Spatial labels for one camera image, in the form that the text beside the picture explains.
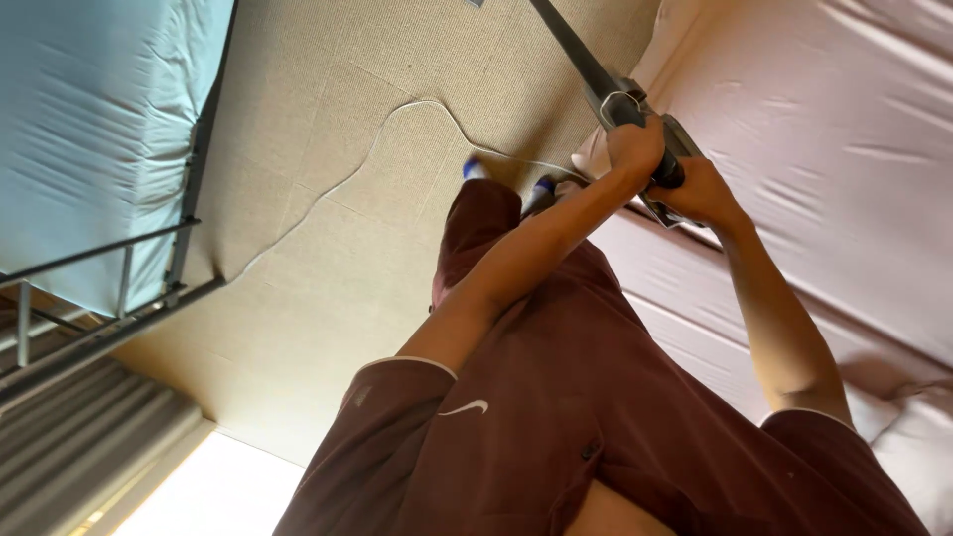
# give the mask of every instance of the white swoosh logo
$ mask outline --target white swoosh logo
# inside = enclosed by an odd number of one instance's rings
[[[471,408],[474,408],[474,407],[478,407],[478,408],[480,408],[480,409],[483,410],[483,413],[486,413],[486,410],[487,410],[487,408],[490,407],[490,404],[486,403],[486,401],[473,401],[473,402],[470,402],[470,403],[468,403],[467,405],[465,405],[465,406],[463,406],[463,407],[461,407],[461,408],[459,408],[459,409],[455,409],[455,410],[453,410],[453,411],[448,411],[447,413],[437,413],[437,415],[440,415],[440,416],[453,415],[453,414],[455,414],[455,413],[459,413],[459,412],[461,412],[461,411],[466,411],[466,410],[471,409]]]

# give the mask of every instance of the person's right hand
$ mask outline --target person's right hand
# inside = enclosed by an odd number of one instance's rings
[[[646,194],[682,216],[719,232],[747,220],[724,178],[703,156],[679,158],[685,182],[678,188],[652,186]]]

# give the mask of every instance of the floor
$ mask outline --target floor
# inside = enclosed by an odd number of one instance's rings
[[[628,73],[659,0],[554,4]],[[441,99],[475,142],[569,165],[597,126],[580,88],[528,2],[241,0],[187,280],[213,267],[234,278],[361,163],[402,103]],[[470,152],[436,108],[394,115],[354,179],[244,278],[116,357],[195,397],[224,433],[306,464],[354,371],[426,317]],[[544,173],[492,164],[521,192]]]

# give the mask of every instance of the person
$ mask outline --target person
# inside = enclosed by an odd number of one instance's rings
[[[586,237],[649,185],[660,121],[608,141],[607,175],[522,222],[517,194],[469,164],[432,314],[356,373],[276,536],[926,533],[704,158],[648,195],[718,235],[776,412],[749,422],[652,341]]]

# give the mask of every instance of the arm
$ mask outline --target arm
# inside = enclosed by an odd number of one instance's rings
[[[609,133],[613,170],[501,239],[400,348],[455,372],[515,301],[546,279],[607,217],[648,184],[664,141],[657,117]]]
[[[686,158],[685,184],[652,189],[650,198],[708,225],[731,266],[731,279],[751,344],[751,359],[775,410],[815,409],[853,425],[830,348],[761,244],[715,166]]]

